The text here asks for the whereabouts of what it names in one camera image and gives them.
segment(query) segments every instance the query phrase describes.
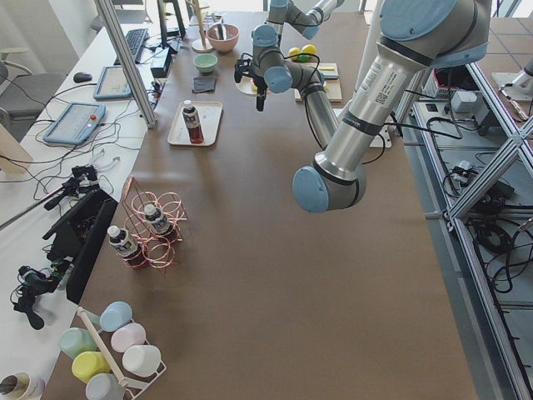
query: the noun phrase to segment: bottle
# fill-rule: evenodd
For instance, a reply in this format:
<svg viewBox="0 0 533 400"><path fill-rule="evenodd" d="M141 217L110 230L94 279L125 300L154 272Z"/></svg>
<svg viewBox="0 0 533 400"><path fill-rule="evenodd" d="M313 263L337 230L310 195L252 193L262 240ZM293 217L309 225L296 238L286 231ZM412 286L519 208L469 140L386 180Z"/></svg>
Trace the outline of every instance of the bottle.
<svg viewBox="0 0 533 400"><path fill-rule="evenodd" d="M117 251L124 262L133 269L143 268L147 265L147 258L137 240L126 229L111 225L107 229L109 244Z"/></svg>
<svg viewBox="0 0 533 400"><path fill-rule="evenodd" d="M153 204L144 206L144 218L150 224L150 230L156 235L163 236L169 242L177 239L174 223L168 221L165 213Z"/></svg>
<svg viewBox="0 0 533 400"><path fill-rule="evenodd" d="M187 131L189 131L189 140L193 144L203 143L202 125L200 124L198 110L192 105L191 100L186 100L183 105L183 119L185 120Z"/></svg>

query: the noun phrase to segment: cup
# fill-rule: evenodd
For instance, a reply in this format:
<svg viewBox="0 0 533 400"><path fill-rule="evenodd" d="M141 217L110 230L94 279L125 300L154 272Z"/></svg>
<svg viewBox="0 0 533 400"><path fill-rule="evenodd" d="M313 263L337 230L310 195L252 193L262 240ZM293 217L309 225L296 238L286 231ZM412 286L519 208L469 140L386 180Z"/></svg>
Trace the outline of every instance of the cup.
<svg viewBox="0 0 533 400"><path fill-rule="evenodd" d="M72 374L88 383L98 373L109 373L111 368L100 352L82 352L72 362Z"/></svg>
<svg viewBox="0 0 533 400"><path fill-rule="evenodd" d="M87 329L71 327L59 339L59 347L62 352L74 359L83 352L95 351L97 344Z"/></svg>
<svg viewBox="0 0 533 400"><path fill-rule="evenodd" d="M111 336L111 347L119 353L124 353L135 344L144 344L147 340L147 332L140 323L131 322L119 328Z"/></svg>
<svg viewBox="0 0 533 400"><path fill-rule="evenodd" d="M100 316L100 327L106 332L115 332L132 320L133 311L127 302L112 302Z"/></svg>
<svg viewBox="0 0 533 400"><path fill-rule="evenodd" d="M159 368L161 352L151 344L131 346L122 356L122 365L130 373L139 377L149 377Z"/></svg>
<svg viewBox="0 0 533 400"><path fill-rule="evenodd" d="M18 372L2 380L2 385L7 384L12 388L5 394L9 400L29 400L41 396L44 390L44 381L40 378L31 377L25 372Z"/></svg>
<svg viewBox="0 0 533 400"><path fill-rule="evenodd" d="M112 373L99 373L85 387L87 400L122 400L126 389Z"/></svg>

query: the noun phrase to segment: chair seat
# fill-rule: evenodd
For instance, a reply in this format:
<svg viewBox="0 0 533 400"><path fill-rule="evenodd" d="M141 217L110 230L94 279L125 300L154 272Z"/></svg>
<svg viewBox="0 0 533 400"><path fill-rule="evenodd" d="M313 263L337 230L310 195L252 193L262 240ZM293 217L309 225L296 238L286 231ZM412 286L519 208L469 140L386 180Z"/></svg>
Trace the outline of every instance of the chair seat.
<svg viewBox="0 0 533 400"><path fill-rule="evenodd" d="M115 10L120 23L144 23L148 15L144 10ZM96 16L91 22L91 28L99 31L103 28L102 19Z"/></svg>
<svg viewBox="0 0 533 400"><path fill-rule="evenodd" d="M4 108L11 118L36 117L44 109L42 103L50 100L64 80L60 73L16 77L0 95L0 108ZM21 89L37 102L28 98Z"/></svg>

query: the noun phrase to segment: pink bowl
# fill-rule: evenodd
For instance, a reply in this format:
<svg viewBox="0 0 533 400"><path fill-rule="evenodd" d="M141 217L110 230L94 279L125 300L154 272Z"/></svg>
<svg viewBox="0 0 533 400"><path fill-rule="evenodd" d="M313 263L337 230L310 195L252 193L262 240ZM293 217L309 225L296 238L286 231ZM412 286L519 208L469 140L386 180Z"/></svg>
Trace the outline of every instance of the pink bowl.
<svg viewBox="0 0 533 400"><path fill-rule="evenodd" d="M206 36L207 40L215 50L218 50L221 53L225 53L229 52L237 45L237 42L239 41L239 28L235 25L229 25L227 23L223 23L222 25L226 28L227 39L217 39L215 33L215 29L217 29L216 26L210 27L206 32Z"/></svg>

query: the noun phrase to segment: yellow mug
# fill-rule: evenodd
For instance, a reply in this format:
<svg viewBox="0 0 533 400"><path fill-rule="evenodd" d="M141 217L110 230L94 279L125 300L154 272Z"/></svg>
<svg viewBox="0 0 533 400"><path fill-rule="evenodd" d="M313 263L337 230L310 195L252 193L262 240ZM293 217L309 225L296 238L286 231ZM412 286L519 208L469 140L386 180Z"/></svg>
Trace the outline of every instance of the yellow mug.
<svg viewBox="0 0 533 400"><path fill-rule="evenodd" d="M98 373L109 373L111 368L100 352L82 352L72 362L72 373L88 383Z"/></svg>

